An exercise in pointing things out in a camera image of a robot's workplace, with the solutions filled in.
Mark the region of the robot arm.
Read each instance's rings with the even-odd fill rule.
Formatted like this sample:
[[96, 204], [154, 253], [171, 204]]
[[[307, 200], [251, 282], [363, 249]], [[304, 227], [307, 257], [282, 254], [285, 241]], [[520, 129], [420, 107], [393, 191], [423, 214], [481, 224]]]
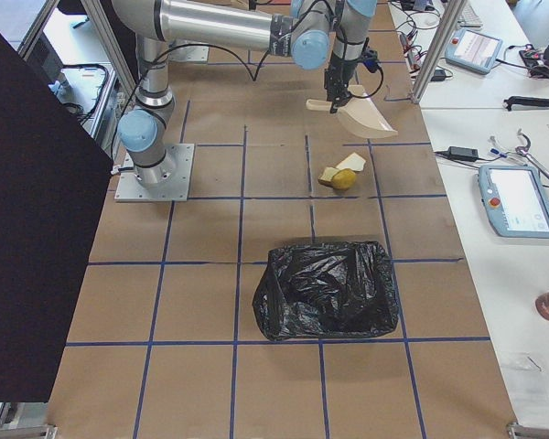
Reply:
[[303, 70], [324, 68], [325, 102], [337, 113], [369, 99], [354, 93], [350, 81], [371, 57], [368, 30], [376, 7], [374, 1], [294, 1], [286, 16], [198, 1], [113, 2], [115, 14], [136, 36], [136, 107], [121, 117], [118, 133], [137, 184], [161, 188], [181, 177], [177, 149], [163, 142], [175, 107], [168, 85], [171, 43], [257, 50], [289, 57]]

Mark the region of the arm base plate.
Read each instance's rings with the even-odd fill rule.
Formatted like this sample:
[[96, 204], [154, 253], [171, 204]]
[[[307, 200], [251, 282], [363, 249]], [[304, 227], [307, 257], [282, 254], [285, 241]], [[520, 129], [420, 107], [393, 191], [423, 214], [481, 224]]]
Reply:
[[125, 153], [115, 191], [118, 202], [184, 202], [188, 200], [194, 144], [167, 144], [164, 161], [151, 168], [134, 165]]

